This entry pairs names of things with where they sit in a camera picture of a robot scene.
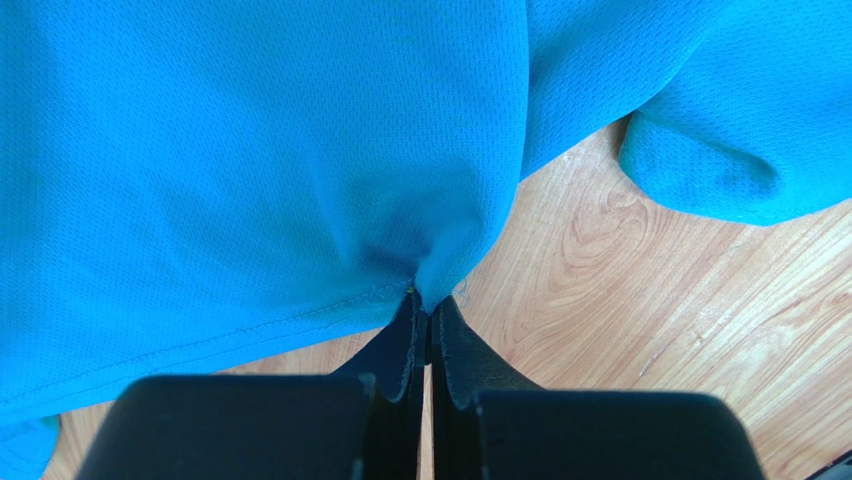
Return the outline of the teal t shirt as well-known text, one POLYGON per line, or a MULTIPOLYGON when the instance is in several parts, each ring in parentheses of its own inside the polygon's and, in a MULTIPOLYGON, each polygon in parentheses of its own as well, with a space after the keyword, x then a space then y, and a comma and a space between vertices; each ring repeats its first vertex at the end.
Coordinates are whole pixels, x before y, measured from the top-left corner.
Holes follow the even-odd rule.
POLYGON ((847 1, 5 1, 1 475, 59 417, 437 305, 521 181, 630 120, 655 202, 851 196, 847 1))

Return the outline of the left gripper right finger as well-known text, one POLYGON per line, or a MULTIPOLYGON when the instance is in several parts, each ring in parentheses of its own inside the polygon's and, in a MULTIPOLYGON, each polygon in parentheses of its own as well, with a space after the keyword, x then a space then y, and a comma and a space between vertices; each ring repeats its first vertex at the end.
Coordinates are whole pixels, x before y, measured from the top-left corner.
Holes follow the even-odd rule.
POLYGON ((759 479, 740 421, 682 392, 547 390, 508 364, 452 298, 430 318, 438 479, 759 479))

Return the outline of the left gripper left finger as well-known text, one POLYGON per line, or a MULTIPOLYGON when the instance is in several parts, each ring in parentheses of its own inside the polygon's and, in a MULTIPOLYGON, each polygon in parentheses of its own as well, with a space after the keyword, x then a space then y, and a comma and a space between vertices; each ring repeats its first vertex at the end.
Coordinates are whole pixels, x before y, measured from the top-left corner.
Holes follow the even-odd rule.
POLYGON ((152 376, 112 405, 81 479, 414 479, 426 315, 392 321, 324 375, 152 376))

